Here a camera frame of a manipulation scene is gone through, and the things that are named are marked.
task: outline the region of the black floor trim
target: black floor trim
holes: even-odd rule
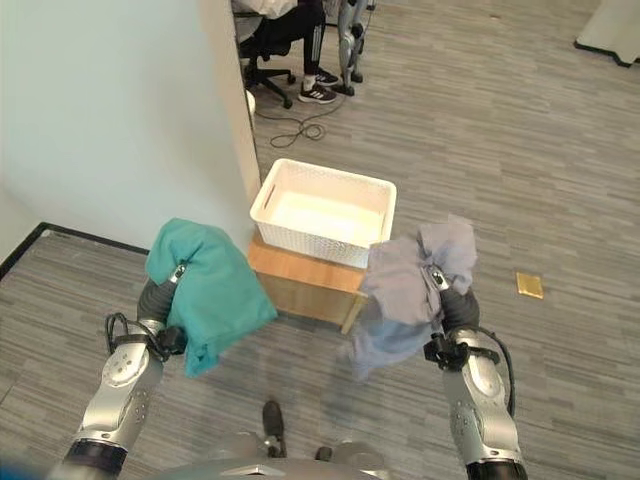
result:
[[[40,238],[42,233],[45,230],[51,230],[53,232],[62,233],[65,235],[70,235],[73,237],[80,237],[86,240],[91,240],[92,242],[102,243],[103,245],[109,245],[110,247],[121,248],[123,250],[128,250],[130,252],[140,253],[142,255],[147,255],[149,250],[140,247],[134,247],[133,245],[128,245],[122,242],[116,242],[115,240],[109,240],[108,238],[99,237],[97,235],[92,235],[90,233],[80,232],[79,230],[73,230],[71,228],[61,227],[60,225],[54,225],[52,223],[41,222],[33,229],[33,231],[27,235],[20,245],[18,245],[11,254],[5,259],[2,264],[0,264],[0,280],[9,273],[9,270],[13,268],[13,266],[20,260],[20,258],[29,250],[31,245]]]
[[[573,46],[578,50],[586,50],[587,52],[601,53],[602,55],[607,55],[613,58],[613,61],[616,62],[616,65],[619,67],[630,68],[633,63],[627,63],[620,60],[620,57],[616,52],[612,52],[611,50],[604,50],[602,48],[590,47],[589,45],[582,45],[578,43],[578,40],[574,40]],[[640,58],[637,58],[635,63],[640,63]]]

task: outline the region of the office chair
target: office chair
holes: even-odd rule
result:
[[[262,17],[262,15],[253,12],[235,12],[233,16],[236,18]],[[282,98],[282,106],[289,109],[293,105],[293,102],[284,90],[271,81],[271,78],[286,75],[287,83],[292,85],[296,81],[295,75],[293,75],[291,70],[288,69],[259,68],[258,58],[262,57],[262,59],[267,62],[271,55],[284,57],[291,49],[291,42],[268,44],[266,42],[267,33],[268,30],[264,28],[258,36],[253,35],[238,45],[238,55],[240,58],[249,59],[249,64],[245,67],[243,72],[245,88],[250,90],[256,85],[264,85],[272,92],[278,94]]]

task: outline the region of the person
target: person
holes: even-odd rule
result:
[[[338,77],[320,67],[325,29],[322,0],[232,0],[234,12],[256,12],[264,18],[236,18],[236,36],[242,44],[253,36],[266,35],[266,43],[304,41],[304,78],[298,99],[331,103],[336,93],[329,87]]]

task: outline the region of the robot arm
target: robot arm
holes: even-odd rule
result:
[[[478,332],[484,329],[478,326],[475,297],[472,292],[463,297],[451,289],[439,269],[433,268],[431,274],[440,289],[444,335],[432,336],[425,345],[425,357],[443,370],[451,434],[467,475],[471,480],[526,479],[512,418],[513,392],[507,407],[495,367],[499,356],[482,348],[478,340]]]
[[[146,420],[151,394],[162,378],[163,361],[172,353],[182,353],[186,345],[179,331],[173,327],[165,330],[184,270],[179,266],[161,285],[149,280],[140,295],[136,322],[117,314],[125,335],[114,341],[113,325],[106,322],[111,356],[73,445],[64,461],[49,474],[50,480],[106,480],[115,479],[120,473]]]

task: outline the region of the white wall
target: white wall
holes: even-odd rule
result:
[[[640,57],[640,1],[603,0],[576,40],[635,62]]]
[[[15,197],[45,221],[137,246],[180,216],[246,249],[258,168],[226,0],[1,8]]]
[[[0,263],[40,223],[35,214],[0,185]]]

